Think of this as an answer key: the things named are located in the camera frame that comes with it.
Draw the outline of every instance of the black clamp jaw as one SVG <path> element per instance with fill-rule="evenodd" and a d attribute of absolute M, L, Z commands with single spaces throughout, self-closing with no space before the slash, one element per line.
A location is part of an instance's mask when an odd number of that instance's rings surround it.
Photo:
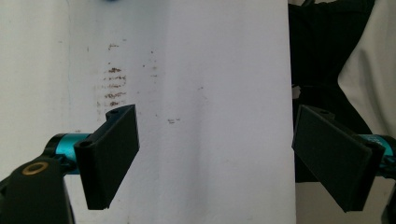
<path fill-rule="evenodd" d="M 300 105 L 292 147 L 296 182 L 319 181 L 345 211 L 361 211 L 377 175 L 396 179 L 396 140 L 356 134 L 329 111 Z M 396 194 L 382 217 L 396 223 Z"/>
<path fill-rule="evenodd" d="M 107 112 L 92 134 L 56 134 L 0 182 L 0 224 L 75 223 L 64 176 L 78 172 L 88 208 L 108 208 L 138 150 L 134 105 Z"/>

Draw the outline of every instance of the black cloth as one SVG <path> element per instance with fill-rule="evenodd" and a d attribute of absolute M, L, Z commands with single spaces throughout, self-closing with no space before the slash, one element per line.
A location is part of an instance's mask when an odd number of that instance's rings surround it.
<path fill-rule="evenodd" d="M 355 133 L 371 133 L 337 78 L 361 38 L 374 3 L 338 0 L 308 7 L 289 5 L 291 79 L 301 87 L 295 109 L 298 104 L 320 107 Z"/>

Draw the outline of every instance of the teal clamp part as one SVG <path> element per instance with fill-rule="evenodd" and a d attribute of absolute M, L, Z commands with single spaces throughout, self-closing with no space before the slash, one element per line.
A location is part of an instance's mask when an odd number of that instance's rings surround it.
<path fill-rule="evenodd" d="M 379 144 L 380 146 L 385 148 L 385 156 L 393 156 L 393 150 L 390 144 L 385 140 L 383 137 L 375 134 L 359 134 L 360 137 L 370 141 L 370 142 L 375 142 Z"/>
<path fill-rule="evenodd" d="M 65 155 L 67 159 L 77 164 L 74 144 L 80 140 L 86 139 L 89 133 L 67 133 L 56 147 L 56 155 Z M 79 175 L 79 169 L 69 173 L 69 175 Z"/>

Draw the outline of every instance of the black fabric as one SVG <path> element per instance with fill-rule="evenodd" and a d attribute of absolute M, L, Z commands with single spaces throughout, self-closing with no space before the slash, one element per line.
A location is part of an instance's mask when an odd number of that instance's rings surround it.
<path fill-rule="evenodd" d="M 308 7 L 289 5 L 292 84 L 301 87 L 298 104 L 335 114 L 355 133 L 371 133 L 337 83 L 358 44 L 375 0 L 338 0 Z"/>

